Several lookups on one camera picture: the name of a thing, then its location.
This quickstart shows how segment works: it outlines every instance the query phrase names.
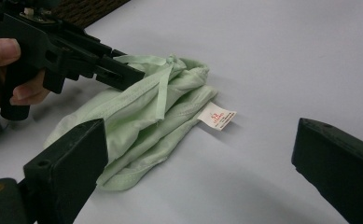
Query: white tabletop surface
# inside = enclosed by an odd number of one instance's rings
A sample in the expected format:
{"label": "white tabletop surface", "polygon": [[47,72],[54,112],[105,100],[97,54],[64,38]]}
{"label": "white tabletop surface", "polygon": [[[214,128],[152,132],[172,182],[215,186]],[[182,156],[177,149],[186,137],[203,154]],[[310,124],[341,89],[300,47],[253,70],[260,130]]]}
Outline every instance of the white tabletop surface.
{"label": "white tabletop surface", "polygon": [[[76,223],[346,223],[291,155],[299,118],[363,140],[363,0],[132,0],[87,32],[207,63],[214,102],[238,114],[222,132],[195,126],[134,188],[94,191]],[[0,130],[0,178],[22,180],[59,120],[104,88],[67,81]]]}

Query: wicker basket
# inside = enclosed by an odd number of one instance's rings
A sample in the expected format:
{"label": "wicker basket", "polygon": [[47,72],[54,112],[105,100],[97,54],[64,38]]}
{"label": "wicker basket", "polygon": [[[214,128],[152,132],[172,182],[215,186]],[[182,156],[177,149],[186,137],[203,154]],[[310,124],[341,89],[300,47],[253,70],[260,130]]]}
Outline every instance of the wicker basket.
{"label": "wicker basket", "polygon": [[62,0],[52,10],[53,15],[86,28],[106,14],[129,2],[130,0]]}

